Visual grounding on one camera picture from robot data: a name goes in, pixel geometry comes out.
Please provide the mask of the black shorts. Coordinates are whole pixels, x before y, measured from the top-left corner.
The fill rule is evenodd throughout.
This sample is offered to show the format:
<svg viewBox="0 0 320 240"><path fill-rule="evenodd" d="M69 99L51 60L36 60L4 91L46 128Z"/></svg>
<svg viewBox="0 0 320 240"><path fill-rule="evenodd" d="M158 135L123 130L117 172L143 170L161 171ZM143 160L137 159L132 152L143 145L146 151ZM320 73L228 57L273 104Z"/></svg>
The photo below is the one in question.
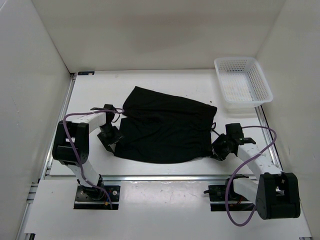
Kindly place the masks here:
<svg viewBox="0 0 320 240"><path fill-rule="evenodd" d="M217 107L136 86L125 100L114 156L152 164L179 164L212 154Z"/></svg>

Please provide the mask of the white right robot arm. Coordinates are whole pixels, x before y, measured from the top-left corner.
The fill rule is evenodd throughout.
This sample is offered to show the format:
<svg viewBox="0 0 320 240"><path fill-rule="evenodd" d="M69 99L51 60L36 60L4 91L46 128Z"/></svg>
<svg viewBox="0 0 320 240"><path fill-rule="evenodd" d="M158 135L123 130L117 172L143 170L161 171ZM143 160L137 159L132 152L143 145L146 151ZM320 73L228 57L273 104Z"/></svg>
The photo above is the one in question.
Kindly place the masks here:
<svg viewBox="0 0 320 240"><path fill-rule="evenodd" d="M230 210L229 199L242 196L253 203L253 211L263 220L295 219L301 215L298 178L273 165L252 138L221 134L211 148L216 160L223 161L234 154L243 162L224 188L227 211Z"/></svg>

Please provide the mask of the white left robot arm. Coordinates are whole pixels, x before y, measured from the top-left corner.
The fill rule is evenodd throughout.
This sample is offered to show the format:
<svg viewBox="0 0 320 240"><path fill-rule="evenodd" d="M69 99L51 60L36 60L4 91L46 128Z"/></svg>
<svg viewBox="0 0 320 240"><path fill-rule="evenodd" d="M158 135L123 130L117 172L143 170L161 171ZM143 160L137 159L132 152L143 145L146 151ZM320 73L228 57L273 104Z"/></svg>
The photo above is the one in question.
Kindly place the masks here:
<svg viewBox="0 0 320 240"><path fill-rule="evenodd" d="M115 115L124 113L121 108L93 108L89 112L69 113L58 123L52 157L67 166L77 177L78 184L87 189L93 200L100 200L105 194L103 179L89 161L90 134L99 129L97 137L102 146L113 153L112 145L123 135L113 126Z"/></svg>

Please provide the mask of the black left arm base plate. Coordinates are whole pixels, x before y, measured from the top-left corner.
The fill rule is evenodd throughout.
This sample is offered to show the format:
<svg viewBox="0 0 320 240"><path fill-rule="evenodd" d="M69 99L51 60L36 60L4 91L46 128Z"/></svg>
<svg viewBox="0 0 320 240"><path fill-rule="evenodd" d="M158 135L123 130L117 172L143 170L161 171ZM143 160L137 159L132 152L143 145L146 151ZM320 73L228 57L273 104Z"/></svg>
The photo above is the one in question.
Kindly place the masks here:
<svg viewBox="0 0 320 240"><path fill-rule="evenodd" d="M118 210L121 193L120 185L105 185L104 189L108 193L110 201L105 193L93 188L92 190L77 186L73 208L75 210Z"/></svg>

